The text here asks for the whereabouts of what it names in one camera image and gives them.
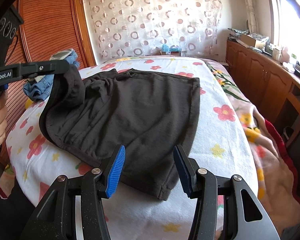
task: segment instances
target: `silver screw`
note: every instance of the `silver screw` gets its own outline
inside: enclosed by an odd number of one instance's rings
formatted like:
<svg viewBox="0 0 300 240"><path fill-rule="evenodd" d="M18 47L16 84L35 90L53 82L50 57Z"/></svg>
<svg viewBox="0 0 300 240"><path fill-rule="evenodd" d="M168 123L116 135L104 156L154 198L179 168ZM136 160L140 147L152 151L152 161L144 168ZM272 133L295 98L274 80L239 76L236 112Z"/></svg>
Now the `silver screw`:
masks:
<svg viewBox="0 0 300 240"><path fill-rule="evenodd" d="M198 173L204 175L204 174L207 174L207 170L204 168L200 168L200 169L198 169Z"/></svg>
<svg viewBox="0 0 300 240"><path fill-rule="evenodd" d="M242 180L242 177L240 176L240 175L234 175L233 176L233 179L235 180L235 181L241 181Z"/></svg>
<svg viewBox="0 0 300 240"><path fill-rule="evenodd" d="M62 181L64 181L65 179L66 179L66 176L65 176L65 175L60 175L60 176L57 177L57 181L59 181L59 182L62 182Z"/></svg>
<svg viewBox="0 0 300 240"><path fill-rule="evenodd" d="M91 173L92 174L99 174L101 172L101 170L99 168L94 168Z"/></svg>

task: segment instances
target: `black pants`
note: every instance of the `black pants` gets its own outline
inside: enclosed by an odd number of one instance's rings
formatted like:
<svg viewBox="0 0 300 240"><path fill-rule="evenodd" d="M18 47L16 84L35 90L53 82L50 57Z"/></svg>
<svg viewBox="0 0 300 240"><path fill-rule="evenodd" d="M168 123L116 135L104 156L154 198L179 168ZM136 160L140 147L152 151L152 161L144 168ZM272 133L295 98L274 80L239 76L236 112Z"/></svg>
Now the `black pants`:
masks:
<svg viewBox="0 0 300 240"><path fill-rule="evenodd" d="M0 240L17 240L34 211L17 180L8 199L0 198Z"/></svg>

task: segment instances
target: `bed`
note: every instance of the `bed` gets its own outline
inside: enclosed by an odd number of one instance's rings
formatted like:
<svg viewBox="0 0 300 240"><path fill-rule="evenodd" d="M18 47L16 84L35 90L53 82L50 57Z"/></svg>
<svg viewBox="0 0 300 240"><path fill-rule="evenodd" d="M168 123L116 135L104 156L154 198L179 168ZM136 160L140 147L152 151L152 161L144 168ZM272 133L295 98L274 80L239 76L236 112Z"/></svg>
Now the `bed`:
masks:
<svg viewBox="0 0 300 240"><path fill-rule="evenodd" d="M281 138L222 65L189 57L129 57L82 69L80 75L84 79L114 68L118 72L134 68L199 77L200 115L189 156L217 176L240 174L258 196L279 234L300 223L294 171L287 165L289 158ZM37 205L58 175L77 177L91 168L41 135L38 121L46 102L33 103L7 136L10 164L0 178L2 197L10 194L16 177L25 195ZM187 198L180 182L163 202L120 183L113 197L103 203L113 240L187 239L196 201ZM221 197L216 238L222 226Z"/></svg>

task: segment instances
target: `black cable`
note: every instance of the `black cable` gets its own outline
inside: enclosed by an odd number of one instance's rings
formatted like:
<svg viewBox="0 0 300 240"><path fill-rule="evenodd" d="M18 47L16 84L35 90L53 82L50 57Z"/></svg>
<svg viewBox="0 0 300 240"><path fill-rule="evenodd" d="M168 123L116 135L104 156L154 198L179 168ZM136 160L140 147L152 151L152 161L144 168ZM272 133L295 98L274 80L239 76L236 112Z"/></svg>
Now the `black cable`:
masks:
<svg viewBox="0 0 300 240"><path fill-rule="evenodd" d="M8 62L9 58L11 57L12 53L14 52L14 50L16 49L16 46L17 46L17 44L18 44L19 36L16 35L16 37L17 37L16 43L14 44L14 47L13 47L12 51L10 52L9 57L8 57L8 58L6 59L6 61L4 62L5 65L6 65L6 63Z"/></svg>

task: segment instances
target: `folded denim clothes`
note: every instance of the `folded denim clothes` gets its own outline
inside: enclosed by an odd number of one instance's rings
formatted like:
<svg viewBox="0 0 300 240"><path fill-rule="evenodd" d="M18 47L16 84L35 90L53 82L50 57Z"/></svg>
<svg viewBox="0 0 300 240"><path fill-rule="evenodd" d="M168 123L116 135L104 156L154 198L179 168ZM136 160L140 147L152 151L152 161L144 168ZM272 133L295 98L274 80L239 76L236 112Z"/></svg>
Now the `folded denim clothes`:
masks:
<svg viewBox="0 0 300 240"><path fill-rule="evenodd" d="M53 54L50 60L66 60L69 64L73 64L79 68L80 63L76 61L78 55L74 49L66 49ZM23 85L23 92L32 100L45 100L50 96L53 74L37 76L34 79L28 79L28 82Z"/></svg>

